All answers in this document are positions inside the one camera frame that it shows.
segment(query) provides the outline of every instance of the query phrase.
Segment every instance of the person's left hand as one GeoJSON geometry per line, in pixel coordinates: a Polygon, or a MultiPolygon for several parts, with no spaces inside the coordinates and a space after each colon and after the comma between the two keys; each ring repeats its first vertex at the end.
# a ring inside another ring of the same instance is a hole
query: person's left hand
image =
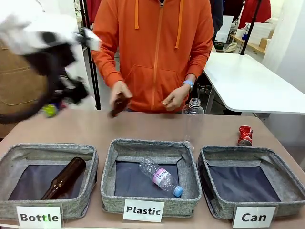
{"type": "Polygon", "coordinates": [[[183,100],[188,95],[190,88],[191,86],[185,83],[181,87],[178,87],[177,89],[173,90],[170,95],[162,102],[166,110],[173,111],[180,107],[183,100]]]}

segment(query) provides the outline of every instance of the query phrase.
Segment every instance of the pink label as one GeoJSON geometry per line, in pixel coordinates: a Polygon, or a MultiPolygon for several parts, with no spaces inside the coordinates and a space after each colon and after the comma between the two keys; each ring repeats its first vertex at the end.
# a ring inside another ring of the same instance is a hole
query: pink label
{"type": "Polygon", "coordinates": [[[169,174],[164,168],[160,168],[153,176],[153,182],[159,186],[160,182],[169,174]]]}

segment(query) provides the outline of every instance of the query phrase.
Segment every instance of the black stand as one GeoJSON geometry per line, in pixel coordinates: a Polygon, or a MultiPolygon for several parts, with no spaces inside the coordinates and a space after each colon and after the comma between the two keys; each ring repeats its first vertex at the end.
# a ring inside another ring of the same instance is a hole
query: black stand
{"type": "Polygon", "coordinates": [[[258,0],[257,6],[256,6],[256,10],[255,10],[254,16],[252,18],[252,22],[250,24],[250,28],[249,28],[249,32],[248,32],[247,38],[246,38],[246,40],[244,42],[243,49],[242,49],[242,51],[240,53],[241,55],[244,55],[244,51],[246,50],[246,47],[247,47],[250,35],[252,33],[252,29],[254,27],[254,23],[256,21],[256,17],[257,17],[258,11],[259,11],[259,7],[261,6],[261,3],[262,3],[262,0],[258,0]]]}
{"type": "MultiPolygon", "coordinates": [[[[80,0],[80,7],[81,7],[82,23],[83,23],[84,27],[91,30],[86,0],[80,0]]],[[[99,92],[99,85],[98,85],[98,79],[97,79],[97,73],[96,73],[96,66],[92,60],[91,50],[89,47],[87,47],[87,51],[88,51],[88,59],[89,59],[89,66],[90,66],[90,72],[91,72],[91,78],[92,78],[92,84],[93,84],[96,109],[101,110],[100,92],[99,92]]]]}

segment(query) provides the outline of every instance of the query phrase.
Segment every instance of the crushed can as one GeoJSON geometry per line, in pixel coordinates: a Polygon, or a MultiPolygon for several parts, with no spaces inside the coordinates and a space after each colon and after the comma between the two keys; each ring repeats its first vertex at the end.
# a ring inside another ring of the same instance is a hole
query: crushed can
{"type": "Polygon", "coordinates": [[[242,125],[239,128],[240,137],[237,144],[239,146],[252,146],[252,133],[253,130],[248,125],[242,125]]]}

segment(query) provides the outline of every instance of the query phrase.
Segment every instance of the plastic sign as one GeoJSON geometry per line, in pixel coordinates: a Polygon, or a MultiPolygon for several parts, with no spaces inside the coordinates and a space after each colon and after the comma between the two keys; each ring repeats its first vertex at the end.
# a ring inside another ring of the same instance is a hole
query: plastic sign
{"type": "Polygon", "coordinates": [[[59,229],[61,228],[60,207],[17,206],[20,228],[59,229]]]}
{"type": "Polygon", "coordinates": [[[123,219],[161,222],[164,202],[125,200],[123,219]]]}
{"type": "Polygon", "coordinates": [[[269,228],[276,207],[237,207],[233,228],[269,228]]]}

